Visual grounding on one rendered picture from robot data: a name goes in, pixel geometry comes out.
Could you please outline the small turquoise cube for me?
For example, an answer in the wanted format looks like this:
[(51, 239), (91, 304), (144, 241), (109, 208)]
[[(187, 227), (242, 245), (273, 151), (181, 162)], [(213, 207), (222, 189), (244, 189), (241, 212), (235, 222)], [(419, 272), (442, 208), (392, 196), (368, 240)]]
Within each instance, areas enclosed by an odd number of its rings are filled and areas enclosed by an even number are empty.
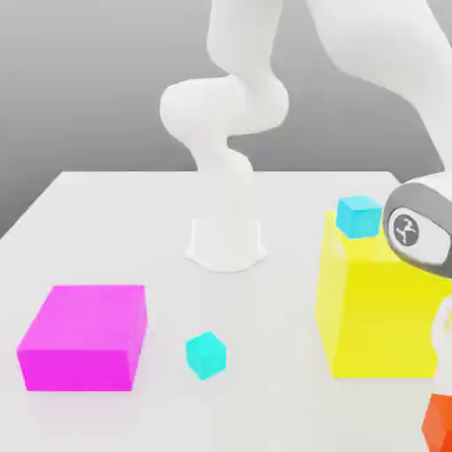
[(188, 340), (185, 343), (185, 357), (200, 380), (206, 380), (226, 368), (226, 346), (212, 332)]

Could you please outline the small sky blue cube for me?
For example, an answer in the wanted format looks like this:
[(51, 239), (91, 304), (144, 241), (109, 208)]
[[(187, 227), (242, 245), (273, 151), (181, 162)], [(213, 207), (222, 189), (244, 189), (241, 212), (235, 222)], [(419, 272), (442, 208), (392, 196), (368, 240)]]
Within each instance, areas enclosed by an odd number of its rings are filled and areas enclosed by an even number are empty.
[(335, 225), (348, 239), (376, 237), (381, 215), (382, 206), (371, 197), (342, 197), (338, 200)]

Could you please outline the large yellow box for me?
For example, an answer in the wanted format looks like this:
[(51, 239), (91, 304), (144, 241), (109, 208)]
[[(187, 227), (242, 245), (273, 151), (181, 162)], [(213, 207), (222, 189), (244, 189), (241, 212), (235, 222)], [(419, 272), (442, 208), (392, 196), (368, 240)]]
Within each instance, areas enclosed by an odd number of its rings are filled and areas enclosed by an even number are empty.
[(348, 239), (325, 213), (315, 318), (335, 378), (431, 378), (431, 326), (452, 280), (400, 260), (384, 235)]

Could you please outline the large magenta box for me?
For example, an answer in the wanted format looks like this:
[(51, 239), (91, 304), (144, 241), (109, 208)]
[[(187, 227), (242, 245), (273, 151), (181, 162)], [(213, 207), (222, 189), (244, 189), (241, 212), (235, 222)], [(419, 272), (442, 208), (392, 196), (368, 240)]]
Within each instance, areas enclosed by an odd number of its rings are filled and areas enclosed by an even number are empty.
[(142, 285), (57, 285), (17, 348), (29, 391), (130, 391), (147, 332)]

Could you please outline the large orange box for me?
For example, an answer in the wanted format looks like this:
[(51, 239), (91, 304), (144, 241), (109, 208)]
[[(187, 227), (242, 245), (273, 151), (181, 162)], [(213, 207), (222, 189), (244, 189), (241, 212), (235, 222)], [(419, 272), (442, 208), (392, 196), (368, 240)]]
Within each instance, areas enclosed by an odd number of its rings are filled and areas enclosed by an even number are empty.
[(431, 394), (422, 433), (429, 452), (452, 452), (452, 395)]

